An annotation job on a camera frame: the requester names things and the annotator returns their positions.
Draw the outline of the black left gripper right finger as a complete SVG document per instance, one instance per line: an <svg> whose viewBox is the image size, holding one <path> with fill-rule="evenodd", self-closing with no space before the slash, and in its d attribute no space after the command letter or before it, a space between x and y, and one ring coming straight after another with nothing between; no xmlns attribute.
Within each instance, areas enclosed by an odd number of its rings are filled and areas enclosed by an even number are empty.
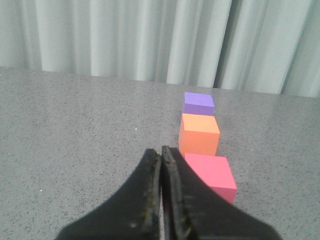
<svg viewBox="0 0 320 240"><path fill-rule="evenodd" d="M191 169L177 148L163 146L161 186L167 240L280 240L269 224L228 203Z"/></svg>

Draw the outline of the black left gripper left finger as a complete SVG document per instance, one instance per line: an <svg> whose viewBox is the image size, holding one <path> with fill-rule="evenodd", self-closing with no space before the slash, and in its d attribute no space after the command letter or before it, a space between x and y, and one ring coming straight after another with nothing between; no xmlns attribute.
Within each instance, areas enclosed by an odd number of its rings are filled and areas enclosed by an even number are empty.
<svg viewBox="0 0 320 240"><path fill-rule="evenodd" d="M58 240L158 240L161 157L147 149L134 172L107 201L65 226Z"/></svg>

